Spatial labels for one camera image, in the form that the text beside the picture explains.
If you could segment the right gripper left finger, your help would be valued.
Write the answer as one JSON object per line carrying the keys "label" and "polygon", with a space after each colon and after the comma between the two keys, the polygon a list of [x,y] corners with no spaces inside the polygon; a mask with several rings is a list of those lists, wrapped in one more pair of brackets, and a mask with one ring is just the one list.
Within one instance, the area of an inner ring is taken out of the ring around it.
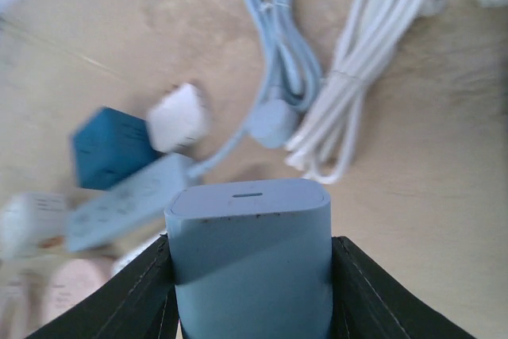
{"label": "right gripper left finger", "polygon": [[168,239],[161,235],[95,293],[29,337],[175,338],[178,323]]}

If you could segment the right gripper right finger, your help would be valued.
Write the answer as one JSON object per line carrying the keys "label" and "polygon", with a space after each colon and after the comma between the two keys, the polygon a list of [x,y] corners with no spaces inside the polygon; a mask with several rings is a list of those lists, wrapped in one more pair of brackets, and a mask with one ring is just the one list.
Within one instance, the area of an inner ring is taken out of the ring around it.
{"label": "right gripper right finger", "polygon": [[334,237],[332,338],[471,338],[347,237]]}

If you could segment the small blue charger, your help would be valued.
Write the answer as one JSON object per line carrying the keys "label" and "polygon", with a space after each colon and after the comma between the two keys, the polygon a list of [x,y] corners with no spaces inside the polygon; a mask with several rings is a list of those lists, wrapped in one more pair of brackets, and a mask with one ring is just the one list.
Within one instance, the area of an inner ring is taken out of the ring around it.
{"label": "small blue charger", "polygon": [[184,337],[329,337],[331,200],[320,183],[192,187],[165,221]]}

